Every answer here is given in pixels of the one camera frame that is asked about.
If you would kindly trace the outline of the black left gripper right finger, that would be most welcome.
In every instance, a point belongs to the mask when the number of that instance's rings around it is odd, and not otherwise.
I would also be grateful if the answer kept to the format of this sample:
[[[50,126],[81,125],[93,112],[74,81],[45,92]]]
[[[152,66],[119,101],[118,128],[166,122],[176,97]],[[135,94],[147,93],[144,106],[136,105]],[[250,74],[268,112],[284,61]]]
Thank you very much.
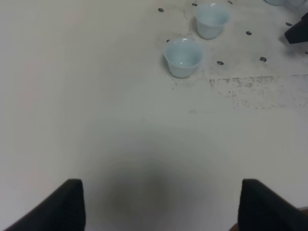
[[[240,231],[306,231],[308,217],[256,179],[244,179],[238,209]]]

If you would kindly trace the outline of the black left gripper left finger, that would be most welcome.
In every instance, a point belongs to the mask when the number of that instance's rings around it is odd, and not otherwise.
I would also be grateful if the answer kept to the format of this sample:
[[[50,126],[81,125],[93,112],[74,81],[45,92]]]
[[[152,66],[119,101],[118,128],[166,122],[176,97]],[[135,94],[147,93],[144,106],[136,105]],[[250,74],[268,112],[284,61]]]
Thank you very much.
[[[7,231],[83,231],[86,210],[83,183],[68,179]]]

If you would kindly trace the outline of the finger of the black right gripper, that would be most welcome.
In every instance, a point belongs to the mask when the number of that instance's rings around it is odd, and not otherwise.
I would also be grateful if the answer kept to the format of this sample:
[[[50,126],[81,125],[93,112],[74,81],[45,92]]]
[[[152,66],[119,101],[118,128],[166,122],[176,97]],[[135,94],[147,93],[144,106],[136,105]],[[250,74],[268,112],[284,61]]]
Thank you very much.
[[[284,36],[290,44],[303,43],[308,41],[308,13],[301,17],[301,20],[288,29]]]

